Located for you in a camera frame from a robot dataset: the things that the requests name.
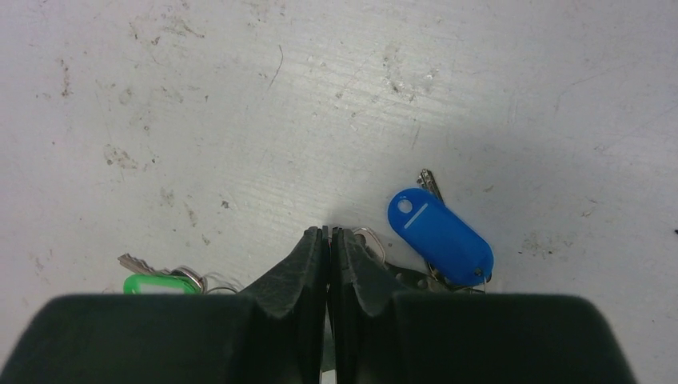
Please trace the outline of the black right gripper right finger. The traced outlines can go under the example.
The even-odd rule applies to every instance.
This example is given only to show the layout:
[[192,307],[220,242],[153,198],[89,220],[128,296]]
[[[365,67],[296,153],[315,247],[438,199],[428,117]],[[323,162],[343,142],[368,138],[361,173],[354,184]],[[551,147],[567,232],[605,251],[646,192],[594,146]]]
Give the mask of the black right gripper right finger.
[[340,383],[633,383],[583,298],[414,290],[348,230],[331,243]]

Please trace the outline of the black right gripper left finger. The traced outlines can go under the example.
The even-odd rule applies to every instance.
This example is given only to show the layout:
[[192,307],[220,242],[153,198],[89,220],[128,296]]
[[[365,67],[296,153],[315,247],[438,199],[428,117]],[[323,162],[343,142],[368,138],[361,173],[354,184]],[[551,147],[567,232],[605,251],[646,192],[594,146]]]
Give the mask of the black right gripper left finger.
[[4,383],[317,383],[329,245],[316,227],[237,294],[88,294],[36,313]]

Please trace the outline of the blue plastic key tag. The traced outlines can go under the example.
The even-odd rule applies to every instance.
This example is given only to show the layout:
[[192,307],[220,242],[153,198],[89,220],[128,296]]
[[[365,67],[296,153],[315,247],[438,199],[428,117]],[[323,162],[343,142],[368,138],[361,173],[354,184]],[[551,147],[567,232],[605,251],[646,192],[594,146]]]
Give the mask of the blue plastic key tag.
[[427,190],[396,193],[387,219],[394,232],[451,283],[479,286],[491,278],[491,246]]

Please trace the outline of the silver key with green tag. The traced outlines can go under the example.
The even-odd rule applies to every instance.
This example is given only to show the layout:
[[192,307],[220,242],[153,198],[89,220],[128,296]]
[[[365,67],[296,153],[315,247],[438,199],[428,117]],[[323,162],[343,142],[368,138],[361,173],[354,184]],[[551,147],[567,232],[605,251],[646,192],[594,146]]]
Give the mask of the silver key with green tag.
[[171,275],[185,277],[192,280],[196,285],[198,285],[201,288],[200,294],[204,294],[207,291],[207,284],[205,282],[205,279],[188,266],[177,266],[171,269],[166,268],[155,269],[151,267],[146,261],[140,258],[135,258],[130,254],[123,254],[119,256],[118,261],[121,266],[123,266],[132,273],[131,275],[147,274],[147,275]]

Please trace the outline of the silver key with blue tag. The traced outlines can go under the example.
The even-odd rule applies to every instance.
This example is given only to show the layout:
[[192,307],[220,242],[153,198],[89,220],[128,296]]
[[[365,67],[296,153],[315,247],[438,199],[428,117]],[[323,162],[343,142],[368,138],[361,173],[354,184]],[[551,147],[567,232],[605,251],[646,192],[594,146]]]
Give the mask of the silver key with blue tag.
[[[427,190],[442,204],[445,204],[441,195],[440,189],[437,185],[433,172],[428,169],[422,169],[417,177],[417,184],[423,190]],[[486,294],[487,293],[487,279],[480,286],[461,286],[450,282],[433,264],[426,262],[429,274],[436,282],[439,282],[444,288],[452,292],[466,293],[466,294]]]

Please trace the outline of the large metal keyring organizer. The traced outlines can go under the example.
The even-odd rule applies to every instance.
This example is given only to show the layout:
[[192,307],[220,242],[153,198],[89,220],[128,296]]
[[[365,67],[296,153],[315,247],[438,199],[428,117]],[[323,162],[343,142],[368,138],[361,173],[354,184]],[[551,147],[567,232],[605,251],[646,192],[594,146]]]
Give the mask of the large metal keyring organizer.
[[[408,288],[429,292],[461,292],[478,293],[479,290],[466,286],[455,286],[447,283],[443,278],[436,279],[432,275],[417,270],[395,266],[386,261],[385,249],[378,237],[367,228],[358,228],[353,231],[359,245],[367,252],[379,267],[389,272],[395,279]],[[322,237],[322,231],[316,227],[308,228],[297,242],[288,257],[249,284],[241,292],[250,295],[275,295],[301,292],[304,286],[304,268],[311,266],[313,261],[309,256],[313,254],[316,239]]]

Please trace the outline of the green plastic key tag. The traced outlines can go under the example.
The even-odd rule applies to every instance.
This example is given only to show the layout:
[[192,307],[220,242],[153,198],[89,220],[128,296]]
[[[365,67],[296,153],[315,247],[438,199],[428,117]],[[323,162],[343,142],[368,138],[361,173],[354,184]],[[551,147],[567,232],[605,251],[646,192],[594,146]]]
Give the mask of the green plastic key tag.
[[133,274],[122,285],[124,294],[200,294],[192,280],[171,275]]

